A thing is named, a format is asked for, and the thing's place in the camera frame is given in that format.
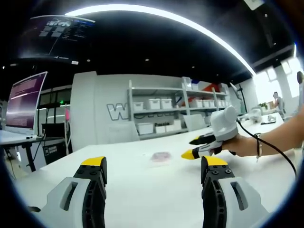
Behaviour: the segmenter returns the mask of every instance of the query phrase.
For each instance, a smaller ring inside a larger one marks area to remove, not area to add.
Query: chair
[[[189,132],[207,127],[201,114],[184,115],[184,120]]]
[[[139,141],[138,132],[133,121],[114,122],[108,125],[107,143],[127,143]]]

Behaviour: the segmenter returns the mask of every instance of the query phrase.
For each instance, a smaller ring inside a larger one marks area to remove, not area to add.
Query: bracelet
[[[261,133],[256,133],[256,140],[257,140],[257,144],[256,144],[256,152],[257,152],[257,156],[256,159],[258,161],[258,159],[262,156],[263,150],[262,150],[262,142],[259,141]]]

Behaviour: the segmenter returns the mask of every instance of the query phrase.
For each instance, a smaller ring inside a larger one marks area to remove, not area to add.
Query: black ceiling
[[[102,4],[125,3],[163,9],[206,27],[229,43],[253,68],[259,71],[279,64],[291,56],[293,40],[274,11],[263,5],[251,11],[243,0],[129,0],[102,1]],[[13,40],[33,16],[62,15],[82,7],[101,4],[98,0],[45,0],[26,5],[19,12],[24,18],[11,30]],[[6,56],[9,45],[1,47],[2,63],[7,66],[8,96],[12,83],[35,72],[47,70],[45,88],[72,83],[75,72],[96,70],[98,74],[156,74],[189,76],[209,82],[235,83],[250,78],[246,68],[226,49],[200,32],[176,21],[139,12],[112,11],[83,15],[96,20],[91,40],[90,63],[78,66],[40,60],[18,61],[17,66]],[[274,55],[285,48],[280,55]]]

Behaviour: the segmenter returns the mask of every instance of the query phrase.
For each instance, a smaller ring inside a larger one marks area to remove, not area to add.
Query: pink object
[[[70,111],[66,108],[66,120],[70,120]]]
[[[169,152],[157,152],[152,155],[151,160],[154,162],[164,162],[170,160],[170,158],[171,154]]]

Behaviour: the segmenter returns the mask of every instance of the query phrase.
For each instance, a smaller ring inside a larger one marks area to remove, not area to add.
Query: led light strip
[[[96,12],[106,12],[106,11],[133,11],[133,12],[142,12],[142,13],[149,13],[153,15],[158,15],[164,18],[172,19],[174,21],[180,22],[184,25],[188,25],[189,27],[205,34],[206,36],[210,37],[214,41],[218,42],[221,46],[227,49],[231,54],[233,54],[252,74],[255,76],[255,71],[251,68],[251,66],[246,62],[246,60],[235,50],[233,49],[228,43],[223,41],[220,37],[209,31],[208,29],[202,27],[201,25],[188,20],[184,17],[176,15],[174,13],[170,13],[161,9],[155,9],[146,6],[138,6],[138,5],[127,5],[127,4],[110,4],[110,5],[98,5],[98,6],[90,6],[82,9],[77,9],[72,12],[66,13],[66,16],[80,16],[89,13],[96,13]]]
[[[296,44],[294,44],[294,58],[296,57]]]

